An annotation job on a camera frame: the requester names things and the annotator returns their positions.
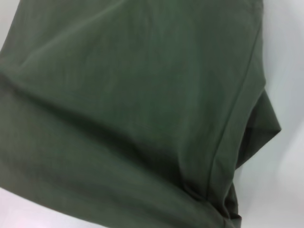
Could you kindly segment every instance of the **garment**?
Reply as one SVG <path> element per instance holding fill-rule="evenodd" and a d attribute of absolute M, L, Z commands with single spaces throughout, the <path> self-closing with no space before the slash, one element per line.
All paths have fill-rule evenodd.
<path fill-rule="evenodd" d="M 110 228 L 238 228 L 280 130 L 261 0 L 23 0 L 0 52 L 0 186 Z"/>

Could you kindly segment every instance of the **green fabric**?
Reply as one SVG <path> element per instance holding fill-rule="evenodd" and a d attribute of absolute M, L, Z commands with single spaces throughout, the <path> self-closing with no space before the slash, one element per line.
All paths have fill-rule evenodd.
<path fill-rule="evenodd" d="M 0 186 L 110 228 L 238 228 L 280 127 L 261 0 L 22 0 L 0 53 Z"/>

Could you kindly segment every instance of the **seam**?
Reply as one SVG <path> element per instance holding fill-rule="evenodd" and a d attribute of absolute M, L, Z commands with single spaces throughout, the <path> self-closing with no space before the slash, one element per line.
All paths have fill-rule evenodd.
<path fill-rule="evenodd" d="M 232 105 L 232 108 L 231 108 L 230 111 L 229 111 L 228 118 L 227 118 L 227 120 L 226 120 L 226 122 L 225 122 L 224 128 L 223 128 L 223 130 L 222 130 L 222 132 L 221 132 L 219 141 L 218 141 L 218 143 L 217 143 L 217 147 L 216 147 L 215 152 L 214 152 L 214 154 L 213 154 L 212 164 L 211 164 L 211 168 L 210 168 L 210 170 L 209 170 L 209 175 L 208 175 L 208 183 L 207 183 L 207 191 L 206 191 L 206 199 L 207 199 L 207 200 L 209 199 L 210 180 L 211 180 L 211 176 L 212 176 L 214 161 L 215 161 L 216 155 L 217 155 L 218 150 L 219 150 L 219 145 L 220 145 L 220 143 L 221 143 L 221 141 L 222 141 L 222 139 L 223 139 L 223 136 L 224 136 L 224 134 L 225 134 L 225 130 L 226 130 L 227 125 L 228 125 L 228 123 L 229 123 L 229 121 L 230 121 L 230 119 L 231 119 L 233 110 L 235 109 L 235 106 L 236 106 L 236 104 L 237 104 L 237 101 L 238 101 L 239 95 L 240 95 L 240 93 L 241 93 L 241 91 L 242 91 L 242 88 L 243 88 L 243 86 L 244 86 L 244 83 L 245 83 L 246 80 L 247 80 L 248 73 L 249 73 L 249 69 L 250 69 L 250 64 L 251 64 L 251 61 L 252 61 L 252 58 L 253 58 L 253 54 L 254 54 L 254 51 L 255 51 L 255 48 L 256 48 L 257 38 L 258 38 L 258 35 L 259 35 L 260 31 L 261 31 L 261 28 L 262 28 L 262 22 L 260 22 L 259 25 L 258 25 L 258 30 L 257 30 L 257 32 L 256 32 L 256 37 L 255 37 L 255 40 L 254 40 L 254 43 L 253 43 L 253 46 L 252 46 L 252 49 L 251 49 L 251 52 L 250 52 L 249 61 L 248 61 L 248 64 L 247 64 L 247 66 L 246 66 L 246 70 L 245 70 L 245 75 L 244 75 L 243 81 L 242 81 L 242 83 L 241 83 L 241 85 L 240 85 L 240 89 L 238 90 L 238 93 L 237 93 L 237 95 L 236 95 L 236 97 L 235 97 L 235 99 L 234 99 L 234 103 L 233 103 L 233 105 Z"/>

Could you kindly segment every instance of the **white surface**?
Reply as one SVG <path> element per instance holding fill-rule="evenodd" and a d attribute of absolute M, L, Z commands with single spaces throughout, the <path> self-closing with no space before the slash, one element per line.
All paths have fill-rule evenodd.
<path fill-rule="evenodd" d="M 18 0 L 0 0 L 0 47 Z M 265 0 L 267 90 L 283 128 L 236 173 L 242 228 L 303 228 L 304 0 Z M 0 190 L 0 228 L 97 228 Z"/>

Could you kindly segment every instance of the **white background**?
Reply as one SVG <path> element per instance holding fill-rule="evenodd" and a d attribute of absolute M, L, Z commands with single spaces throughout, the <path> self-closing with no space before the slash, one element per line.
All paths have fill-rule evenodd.
<path fill-rule="evenodd" d="M 0 47 L 19 0 L 0 0 Z M 264 0 L 267 91 L 282 132 L 235 176 L 242 228 L 304 227 L 304 0 Z M 0 228 L 99 228 L 0 189 Z"/>

